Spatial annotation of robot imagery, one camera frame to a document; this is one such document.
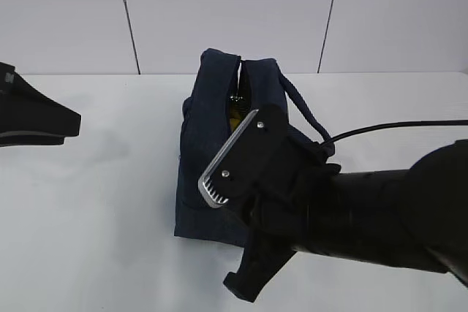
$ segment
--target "bag handle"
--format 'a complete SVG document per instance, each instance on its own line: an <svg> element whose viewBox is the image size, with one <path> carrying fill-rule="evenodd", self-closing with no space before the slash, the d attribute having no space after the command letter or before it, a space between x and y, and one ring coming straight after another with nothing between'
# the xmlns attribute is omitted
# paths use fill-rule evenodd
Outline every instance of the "bag handle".
<svg viewBox="0 0 468 312"><path fill-rule="evenodd" d="M331 136L327 130L315 119L312 115L309 106L304 101L304 98L301 96L301 93L298 92L296 87L283 75L279 75L279 82L281 83L283 89L286 91L289 98L292 100L294 105L301 111L302 116L309 122L309 124L314 127L314 129L319 132L324 141L331 139ZM333 143L328 144L324 147L328 157L331 157L335 154L335 145Z"/></svg>

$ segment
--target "black plastic part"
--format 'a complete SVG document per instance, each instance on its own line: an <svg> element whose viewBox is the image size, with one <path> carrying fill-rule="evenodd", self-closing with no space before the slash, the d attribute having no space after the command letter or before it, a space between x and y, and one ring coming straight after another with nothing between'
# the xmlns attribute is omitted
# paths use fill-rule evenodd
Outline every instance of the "black plastic part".
<svg viewBox="0 0 468 312"><path fill-rule="evenodd" d="M0 146L61 145L80 132L81 116L30 86L0 63Z"/></svg>
<svg viewBox="0 0 468 312"><path fill-rule="evenodd" d="M468 287L468 140L440 148L411 168L399 211L412 235Z"/></svg>
<svg viewBox="0 0 468 312"><path fill-rule="evenodd" d="M284 123L275 110L268 113L269 123ZM216 179L230 198L227 209L250 228L241 266L224 280L237 297L253 302L293 250L450 271L468 287L468 141L439 149L410 170L339 174L317 143L266 141L255 133L246 131L219 168L248 172L231 180L245 184L223 187L226 180Z"/></svg>
<svg viewBox="0 0 468 312"><path fill-rule="evenodd" d="M223 284L239 299L253 303L294 254L287 243L251 229L238 272L228 273Z"/></svg>
<svg viewBox="0 0 468 312"><path fill-rule="evenodd" d="M275 156L287 126L287 116L276 105L261 109L211 176L216 192L228 199L244 196ZM222 177L223 170L229 171L228 178Z"/></svg>
<svg viewBox="0 0 468 312"><path fill-rule="evenodd" d="M406 174L341 174L316 187L307 212L307 239L298 245L326 256L447 272L401 222L398 208Z"/></svg>

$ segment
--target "white table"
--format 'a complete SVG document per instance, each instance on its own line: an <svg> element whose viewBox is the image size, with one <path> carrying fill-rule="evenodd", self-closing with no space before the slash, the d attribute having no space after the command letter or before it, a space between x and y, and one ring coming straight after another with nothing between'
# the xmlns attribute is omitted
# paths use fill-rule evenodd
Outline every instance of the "white table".
<svg viewBox="0 0 468 312"><path fill-rule="evenodd" d="M31 76L83 115L60 147L0 149L0 310L462 312L450 275L298 254L252 305L222 285L241 250L174 238L181 103L194 76ZM331 134L468 117L458 73L290 75ZM291 108L291 121L313 135ZM410 167L468 128L405 129L337 144L345 171Z"/></svg>

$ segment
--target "dark blue fabric bag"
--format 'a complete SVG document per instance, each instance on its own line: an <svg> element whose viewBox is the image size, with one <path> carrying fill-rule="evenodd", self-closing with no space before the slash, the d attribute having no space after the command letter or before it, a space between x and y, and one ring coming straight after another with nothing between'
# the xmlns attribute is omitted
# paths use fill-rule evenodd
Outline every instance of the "dark blue fabric bag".
<svg viewBox="0 0 468 312"><path fill-rule="evenodd" d="M231 134L229 101L241 85L249 95L250 110L276 104L287 113L286 92L323 139L330 139L274 59L242 61L240 56L208 49L201 56L192 95L182 107L184 122L175 204L175 236L244 246L247 228L227 211L210 208L197 187L198 178ZM311 142L293 127L290 127L290 134L300 142ZM334 154L333 145L327 149L327 154Z"/></svg>

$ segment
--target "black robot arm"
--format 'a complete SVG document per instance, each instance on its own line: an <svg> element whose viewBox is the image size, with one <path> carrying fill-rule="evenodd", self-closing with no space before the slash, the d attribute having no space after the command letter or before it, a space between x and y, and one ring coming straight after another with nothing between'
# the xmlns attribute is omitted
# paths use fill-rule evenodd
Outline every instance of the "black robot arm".
<svg viewBox="0 0 468 312"><path fill-rule="evenodd" d="M224 280L231 292L253 302L296 251L452 272L468 285L468 141L410 170L343 174L287 125L274 106L252 113L205 174L214 191L200 187L249 228L241 266Z"/></svg>
<svg viewBox="0 0 468 312"><path fill-rule="evenodd" d="M0 147L61 145L80 132L81 116L30 86L0 63Z"/></svg>

